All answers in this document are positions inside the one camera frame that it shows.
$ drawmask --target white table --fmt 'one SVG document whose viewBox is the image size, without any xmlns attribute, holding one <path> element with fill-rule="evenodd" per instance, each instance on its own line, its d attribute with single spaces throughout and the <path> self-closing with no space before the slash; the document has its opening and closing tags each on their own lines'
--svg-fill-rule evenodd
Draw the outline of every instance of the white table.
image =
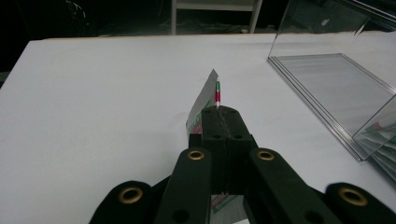
<svg viewBox="0 0 396 224">
<path fill-rule="evenodd" d="M 262 0 L 172 0 L 171 34 L 176 34 L 178 9 L 251 11 L 248 32 L 254 34 L 261 8 Z"/>
<path fill-rule="evenodd" d="M 274 37 L 29 43 L 0 90 L 0 223 L 85 224 L 119 183 L 170 175 L 213 68 L 222 103 L 309 186 L 352 183 L 396 211 L 395 189 L 356 162 L 267 63 Z"/>
</svg>

